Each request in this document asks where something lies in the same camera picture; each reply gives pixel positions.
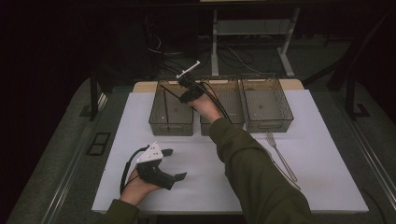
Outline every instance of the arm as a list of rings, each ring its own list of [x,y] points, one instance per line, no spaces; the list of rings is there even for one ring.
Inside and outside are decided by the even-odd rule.
[[[152,191],[160,189],[160,187],[140,179],[136,169],[132,171],[128,181],[130,182],[128,182],[120,198],[118,200],[113,200],[106,214],[99,220],[98,223],[134,223],[134,220],[139,214],[139,209],[137,206]]]
[[[305,196],[288,183],[249,133],[222,119],[206,95],[189,105],[212,123],[209,135],[247,223],[314,223]]]

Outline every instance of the translucent gray bin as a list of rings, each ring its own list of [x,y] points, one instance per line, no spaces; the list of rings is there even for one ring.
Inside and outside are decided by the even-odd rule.
[[[148,121],[152,133],[162,136],[192,136],[193,110],[165,88],[177,96],[187,90],[177,84],[175,77],[161,77]]]
[[[237,76],[210,76],[201,77],[201,81],[210,85],[234,126],[244,127],[244,112],[242,109],[241,92],[239,90]],[[207,119],[200,117],[201,135],[209,135],[210,124]]]
[[[241,75],[249,133],[285,133],[294,117],[275,74]]]

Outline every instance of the gray carpet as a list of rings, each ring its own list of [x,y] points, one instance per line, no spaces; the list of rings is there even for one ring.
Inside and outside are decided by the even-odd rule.
[[[262,72],[278,72],[283,78],[286,78],[275,52],[275,46],[279,43],[277,39],[264,40],[253,46],[239,45],[234,50],[245,60],[254,59],[254,63],[250,63],[249,67]],[[348,43],[330,44],[327,47],[324,47],[323,43],[324,39],[321,37],[292,41],[288,57],[296,78],[304,80],[315,74],[338,60],[348,47]],[[230,60],[229,58],[233,56],[230,51],[222,49],[220,53],[226,56],[219,60],[221,75],[238,75],[251,72],[241,63]],[[202,53],[199,60],[205,62],[209,56],[208,52]],[[194,59],[184,57],[173,58],[172,61],[181,63],[185,67],[194,63]],[[211,74],[210,71],[209,61],[209,63],[204,63],[203,68],[194,70],[194,74],[196,76],[207,76]],[[162,70],[160,72],[160,75],[164,74],[169,75],[169,71]],[[349,118],[343,108],[345,90],[329,92],[326,88],[330,76],[331,74],[322,77],[305,88],[311,91],[332,139],[356,184],[369,193],[361,192],[370,211],[356,215],[317,214],[315,216],[318,223],[385,223],[380,212],[384,213],[388,223],[396,223],[395,210],[377,181],[369,163],[364,158],[360,142],[355,137],[348,122]],[[112,94],[109,94],[106,106],[100,112],[98,118],[95,121],[88,121],[88,118],[79,116],[83,106],[88,105],[90,101],[88,81],[81,85],[8,223],[25,223],[24,220],[26,219],[31,220],[29,223],[39,223],[45,217],[48,208],[51,207],[50,201],[53,196],[60,197],[59,195],[63,195],[60,200],[61,203],[58,207],[55,207],[53,213],[55,215],[46,217],[46,221],[49,220],[52,223],[94,223],[101,216],[92,212],[91,207],[129,91],[128,88],[118,88]],[[371,117],[359,118],[355,124],[359,125],[370,145],[374,146],[375,153],[388,170],[391,178],[396,179],[393,165],[396,161],[396,151],[394,150],[396,128],[394,123],[388,119],[384,111],[360,85],[357,86],[356,90],[356,102],[364,104]],[[88,126],[90,126],[89,133],[91,135],[86,137],[85,141],[82,141],[81,136],[84,132],[87,132],[86,129],[84,131],[84,128]],[[87,150],[93,136],[100,132],[111,133],[105,154],[103,156],[85,155],[85,150]],[[70,161],[76,155],[79,155],[78,163],[73,166],[75,169],[70,170]],[[69,182],[62,181],[64,174],[70,174]],[[57,189],[62,189],[64,194],[59,194],[56,191]],[[194,220],[199,220],[201,223],[241,223],[239,218],[230,220],[226,217],[213,216],[191,217],[191,219],[189,217],[158,217],[157,223],[199,223],[194,222]]]

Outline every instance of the green sweater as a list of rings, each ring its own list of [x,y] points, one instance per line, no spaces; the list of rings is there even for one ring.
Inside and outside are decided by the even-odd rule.
[[[217,119],[209,136],[247,223],[314,223],[305,196],[288,183],[249,133],[227,119]],[[114,200],[99,223],[133,223],[137,214],[135,206]]]

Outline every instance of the dark background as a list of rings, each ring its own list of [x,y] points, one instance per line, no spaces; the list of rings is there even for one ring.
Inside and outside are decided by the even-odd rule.
[[[303,7],[294,33],[297,38],[328,35],[330,41],[350,38],[364,34],[383,10],[383,4],[349,7],[348,13],[340,7]],[[178,43],[190,55],[197,53],[191,47],[196,45],[196,36],[211,36],[212,14],[207,11],[169,14],[157,8],[131,14],[87,12],[69,1],[0,3],[4,102],[0,223],[7,220],[73,94],[92,72],[99,76],[104,91],[155,76],[158,59],[141,44],[149,44],[148,27],[143,23],[147,13],[156,15],[156,27],[150,31],[164,35],[169,46]],[[395,22],[393,11],[353,70],[393,121]],[[180,28],[186,32],[179,33]]]

